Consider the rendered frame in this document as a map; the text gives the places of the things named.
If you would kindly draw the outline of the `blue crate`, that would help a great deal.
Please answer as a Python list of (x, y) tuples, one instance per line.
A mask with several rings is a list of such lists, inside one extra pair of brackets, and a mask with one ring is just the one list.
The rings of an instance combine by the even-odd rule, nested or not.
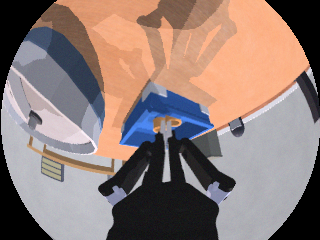
[(121, 127), (122, 136), (119, 144), (139, 147), (144, 141), (155, 142), (153, 119), (165, 118), (165, 115), (181, 119), (181, 125), (172, 127), (177, 140), (192, 139), (214, 128), (214, 124), (210, 122), (208, 107), (150, 81), (127, 121)]

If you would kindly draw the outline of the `bronze bushing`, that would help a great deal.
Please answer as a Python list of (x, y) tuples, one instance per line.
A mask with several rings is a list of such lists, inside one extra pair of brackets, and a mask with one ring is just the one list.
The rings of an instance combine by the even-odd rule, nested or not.
[[(153, 131), (154, 132), (158, 133), (160, 131), (161, 120), (165, 120), (165, 118), (164, 117), (157, 117), (157, 118), (153, 119)], [(156, 128), (158, 128), (158, 129), (156, 129)]]
[[(166, 125), (167, 125), (167, 122), (170, 121), (170, 120), (174, 120), (174, 121), (171, 121), (172, 127), (179, 126), (181, 124), (181, 120), (165, 115), (165, 123), (166, 123)], [(175, 121), (175, 120), (177, 120), (177, 121)]]

